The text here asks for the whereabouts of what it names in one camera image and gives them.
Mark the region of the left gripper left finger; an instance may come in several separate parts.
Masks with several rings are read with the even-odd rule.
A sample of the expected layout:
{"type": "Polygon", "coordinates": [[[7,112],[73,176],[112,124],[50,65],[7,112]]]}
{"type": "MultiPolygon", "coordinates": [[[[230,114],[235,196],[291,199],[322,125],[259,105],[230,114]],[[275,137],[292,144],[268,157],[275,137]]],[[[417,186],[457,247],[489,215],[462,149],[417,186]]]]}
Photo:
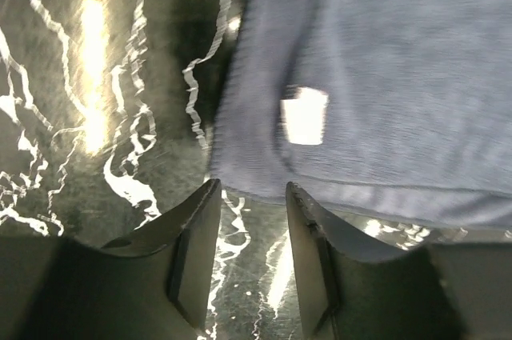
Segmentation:
{"type": "Polygon", "coordinates": [[[100,249],[58,248],[26,339],[195,339],[205,329],[221,212],[211,179],[184,202],[100,249]]]}

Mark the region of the dark blue towel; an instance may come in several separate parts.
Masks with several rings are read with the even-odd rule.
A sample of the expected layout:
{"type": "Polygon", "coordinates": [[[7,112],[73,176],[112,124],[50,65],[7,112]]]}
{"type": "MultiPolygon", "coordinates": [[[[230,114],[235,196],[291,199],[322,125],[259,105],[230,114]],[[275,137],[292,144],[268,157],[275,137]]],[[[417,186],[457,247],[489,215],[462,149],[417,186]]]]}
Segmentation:
{"type": "Polygon", "coordinates": [[[511,226],[511,0],[248,0],[210,172],[280,202],[511,226]]]}

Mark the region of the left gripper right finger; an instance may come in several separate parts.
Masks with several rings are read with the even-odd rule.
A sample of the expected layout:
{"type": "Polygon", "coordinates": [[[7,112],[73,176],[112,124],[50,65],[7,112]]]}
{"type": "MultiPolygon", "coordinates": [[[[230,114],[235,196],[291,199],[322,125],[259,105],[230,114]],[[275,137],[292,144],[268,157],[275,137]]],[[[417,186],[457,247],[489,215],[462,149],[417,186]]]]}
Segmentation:
{"type": "Polygon", "coordinates": [[[461,339],[464,328],[426,249],[368,236],[286,186],[304,339],[461,339]]]}

